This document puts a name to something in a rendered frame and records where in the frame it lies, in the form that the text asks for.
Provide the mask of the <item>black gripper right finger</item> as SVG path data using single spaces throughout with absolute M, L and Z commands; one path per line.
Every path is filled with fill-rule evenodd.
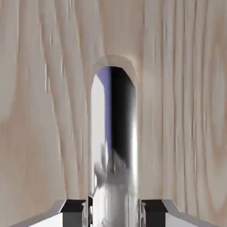
M 171 200 L 141 200 L 141 227 L 218 227 L 180 212 Z

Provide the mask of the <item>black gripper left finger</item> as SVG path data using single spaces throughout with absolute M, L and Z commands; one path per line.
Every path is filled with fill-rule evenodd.
M 85 200 L 57 200 L 47 212 L 10 227 L 82 227 L 84 202 Z

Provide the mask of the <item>curved silver metal handle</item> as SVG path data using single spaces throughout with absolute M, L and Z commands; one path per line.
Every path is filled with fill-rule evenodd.
M 119 55 L 95 64 L 90 92 L 91 193 L 83 227 L 141 227 L 136 72 Z

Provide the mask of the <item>light wood drawer front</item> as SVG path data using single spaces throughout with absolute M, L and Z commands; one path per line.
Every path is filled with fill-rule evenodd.
M 0 0 L 0 227 L 91 189 L 91 86 L 137 90 L 139 195 L 227 227 L 227 0 Z

